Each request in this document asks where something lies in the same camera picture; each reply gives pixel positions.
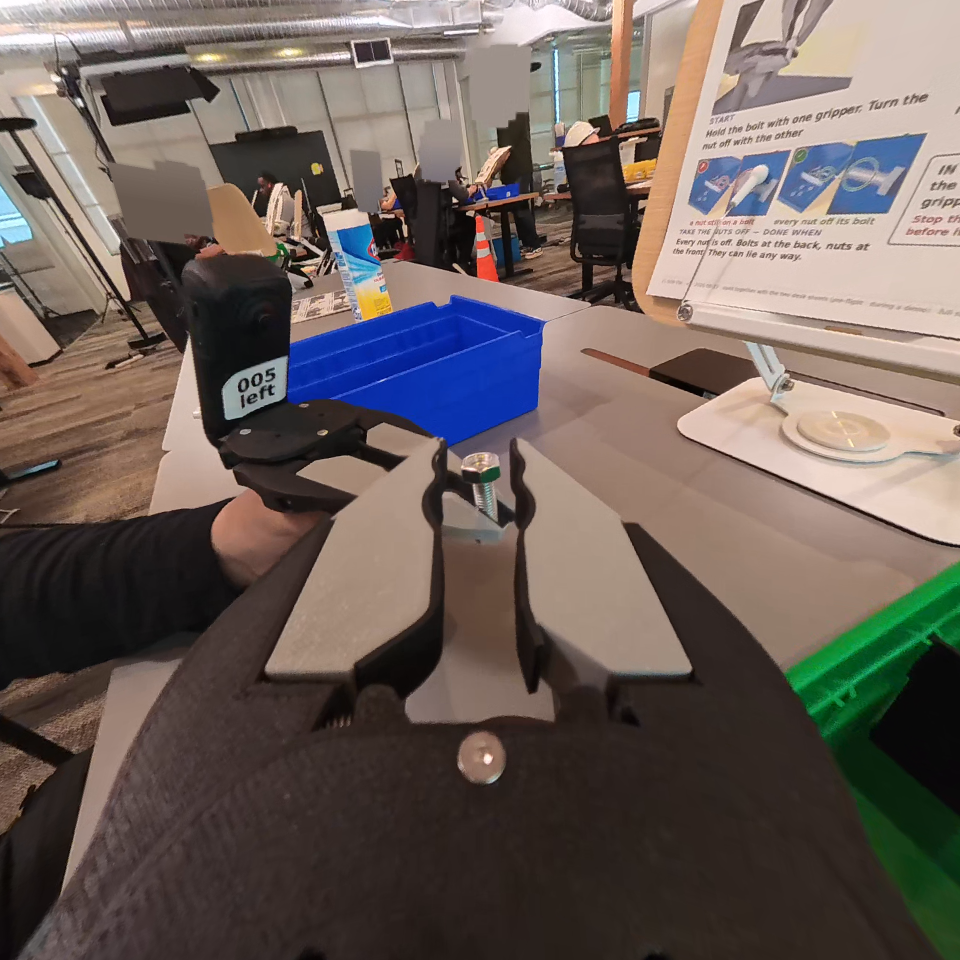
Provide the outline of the black softbox light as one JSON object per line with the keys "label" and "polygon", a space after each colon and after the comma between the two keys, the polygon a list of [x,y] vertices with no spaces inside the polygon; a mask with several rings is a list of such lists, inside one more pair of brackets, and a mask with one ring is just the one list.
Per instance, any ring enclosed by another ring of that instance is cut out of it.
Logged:
{"label": "black softbox light", "polygon": [[162,66],[102,77],[102,106],[113,127],[190,114],[189,103],[213,102],[221,92],[189,66]]}

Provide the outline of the printed instruction sheet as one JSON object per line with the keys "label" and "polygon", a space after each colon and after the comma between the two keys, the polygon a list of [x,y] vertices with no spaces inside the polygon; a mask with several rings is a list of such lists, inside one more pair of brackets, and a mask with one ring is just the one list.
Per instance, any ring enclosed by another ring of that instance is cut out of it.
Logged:
{"label": "printed instruction sheet", "polygon": [[709,2],[651,296],[958,336],[959,3]]}

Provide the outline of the black office chair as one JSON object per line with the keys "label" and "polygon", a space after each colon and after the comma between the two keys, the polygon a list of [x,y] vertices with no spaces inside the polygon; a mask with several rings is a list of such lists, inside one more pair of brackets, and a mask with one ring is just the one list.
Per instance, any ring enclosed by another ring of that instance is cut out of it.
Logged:
{"label": "black office chair", "polygon": [[618,143],[582,143],[564,147],[562,154],[572,204],[570,257],[582,272],[582,287],[570,298],[594,305],[612,297],[640,312],[623,272],[634,262],[642,210],[627,189]]}

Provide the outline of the person's left hand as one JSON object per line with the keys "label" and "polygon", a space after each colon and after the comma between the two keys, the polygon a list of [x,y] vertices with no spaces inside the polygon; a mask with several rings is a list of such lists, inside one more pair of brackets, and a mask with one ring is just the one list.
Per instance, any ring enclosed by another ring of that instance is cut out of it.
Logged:
{"label": "person's left hand", "polygon": [[328,517],[323,511],[272,510],[248,489],[217,513],[210,544],[225,579],[234,589],[244,591]]}

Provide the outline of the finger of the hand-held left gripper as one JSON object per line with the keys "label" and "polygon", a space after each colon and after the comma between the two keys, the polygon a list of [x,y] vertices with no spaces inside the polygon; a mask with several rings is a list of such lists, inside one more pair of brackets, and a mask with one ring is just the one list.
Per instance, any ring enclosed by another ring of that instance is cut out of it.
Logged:
{"label": "finger of the hand-held left gripper", "polygon": [[[386,466],[343,455],[311,462],[300,470],[299,476],[358,497],[389,473],[390,469]],[[474,503],[472,486],[467,486],[465,494],[448,488],[441,502],[442,533],[450,539],[497,544],[514,525],[513,514],[501,502],[497,502],[497,521],[479,510]]]}
{"label": "finger of the hand-held left gripper", "polygon": [[[367,429],[366,437],[358,446],[358,459],[390,472],[429,440],[433,440],[433,437],[417,433],[411,428],[380,422]],[[474,501],[474,488],[463,479],[462,462],[460,456],[447,450],[443,498],[445,501],[458,501],[468,510],[479,512]]]}

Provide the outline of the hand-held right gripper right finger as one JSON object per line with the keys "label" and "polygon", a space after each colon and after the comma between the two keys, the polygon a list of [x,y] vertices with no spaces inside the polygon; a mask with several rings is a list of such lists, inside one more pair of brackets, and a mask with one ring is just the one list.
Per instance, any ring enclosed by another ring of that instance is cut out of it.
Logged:
{"label": "hand-held right gripper right finger", "polygon": [[689,679],[633,527],[522,438],[510,443],[510,486],[515,645],[528,692]]}

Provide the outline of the silver air duct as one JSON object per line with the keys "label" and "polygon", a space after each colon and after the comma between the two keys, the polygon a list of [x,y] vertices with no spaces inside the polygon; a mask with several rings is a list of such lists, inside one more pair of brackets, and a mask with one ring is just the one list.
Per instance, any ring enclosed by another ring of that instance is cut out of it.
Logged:
{"label": "silver air duct", "polygon": [[120,22],[148,25],[219,23],[238,19],[291,21],[303,18],[385,15],[480,14],[482,2],[447,1],[3,1],[2,24],[45,29]]}
{"label": "silver air duct", "polygon": [[462,61],[462,36],[420,35],[397,39],[294,35],[294,23],[106,22],[45,29],[2,25],[2,61],[34,59],[73,65],[100,76],[162,66],[189,66],[209,76],[354,66],[351,41],[389,39],[393,64]]}

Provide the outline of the black wall screen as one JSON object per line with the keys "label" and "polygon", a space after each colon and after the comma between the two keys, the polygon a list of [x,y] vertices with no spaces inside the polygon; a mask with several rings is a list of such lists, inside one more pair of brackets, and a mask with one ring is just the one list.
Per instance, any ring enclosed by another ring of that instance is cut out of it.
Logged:
{"label": "black wall screen", "polygon": [[247,131],[234,140],[209,146],[225,183],[251,195],[263,173],[301,191],[312,209],[339,204],[342,190],[321,130],[295,131],[293,126]]}

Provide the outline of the white disinfecting wipes canister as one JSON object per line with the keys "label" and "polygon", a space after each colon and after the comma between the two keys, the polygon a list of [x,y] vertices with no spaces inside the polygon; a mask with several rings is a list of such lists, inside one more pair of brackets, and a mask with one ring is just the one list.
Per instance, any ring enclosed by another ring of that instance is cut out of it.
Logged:
{"label": "white disinfecting wipes canister", "polygon": [[322,216],[354,322],[386,316],[392,302],[368,214],[356,208]]}

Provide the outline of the green plastic bin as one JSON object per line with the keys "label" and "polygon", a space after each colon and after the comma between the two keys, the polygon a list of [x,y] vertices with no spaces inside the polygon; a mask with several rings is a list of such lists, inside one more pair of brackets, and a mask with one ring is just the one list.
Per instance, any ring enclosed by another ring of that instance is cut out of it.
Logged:
{"label": "green plastic bin", "polygon": [[942,958],[959,957],[959,812],[870,739],[933,637],[959,652],[959,565],[942,571],[822,650],[787,679],[832,751],[870,845]]}

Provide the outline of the printed paper strip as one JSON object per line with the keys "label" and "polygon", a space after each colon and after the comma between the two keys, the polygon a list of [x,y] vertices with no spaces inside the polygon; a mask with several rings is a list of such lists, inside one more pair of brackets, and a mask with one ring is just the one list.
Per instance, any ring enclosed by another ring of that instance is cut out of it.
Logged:
{"label": "printed paper strip", "polygon": [[291,323],[306,323],[344,312],[351,315],[353,308],[343,290],[314,293],[293,300]]}

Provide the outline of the wooden board stand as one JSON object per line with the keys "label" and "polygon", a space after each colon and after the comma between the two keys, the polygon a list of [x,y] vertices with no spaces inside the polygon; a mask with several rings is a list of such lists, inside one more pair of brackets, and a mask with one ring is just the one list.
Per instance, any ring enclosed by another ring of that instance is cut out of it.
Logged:
{"label": "wooden board stand", "polygon": [[212,216],[212,237],[231,256],[273,258],[278,245],[249,200],[234,184],[206,188]]}

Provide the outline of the blue plastic bin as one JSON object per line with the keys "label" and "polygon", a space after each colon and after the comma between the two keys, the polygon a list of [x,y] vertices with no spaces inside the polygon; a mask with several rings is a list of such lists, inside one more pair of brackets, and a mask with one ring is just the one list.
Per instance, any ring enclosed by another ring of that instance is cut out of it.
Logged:
{"label": "blue plastic bin", "polygon": [[546,321],[453,295],[292,342],[291,402],[402,417],[449,445],[537,409]]}

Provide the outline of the person's left forearm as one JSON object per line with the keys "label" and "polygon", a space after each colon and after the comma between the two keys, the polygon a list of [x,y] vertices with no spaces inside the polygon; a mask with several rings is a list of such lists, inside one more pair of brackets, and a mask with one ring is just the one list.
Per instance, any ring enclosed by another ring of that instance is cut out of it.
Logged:
{"label": "person's left forearm", "polygon": [[239,596],[211,542],[223,500],[1,541],[1,688],[198,634]]}

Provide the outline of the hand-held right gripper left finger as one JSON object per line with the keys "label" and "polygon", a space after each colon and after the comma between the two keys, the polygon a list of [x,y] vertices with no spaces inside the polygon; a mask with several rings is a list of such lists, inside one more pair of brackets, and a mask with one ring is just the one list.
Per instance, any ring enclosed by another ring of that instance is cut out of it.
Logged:
{"label": "hand-held right gripper left finger", "polygon": [[265,665],[267,679],[406,698],[438,666],[448,449],[426,438],[336,514]]}

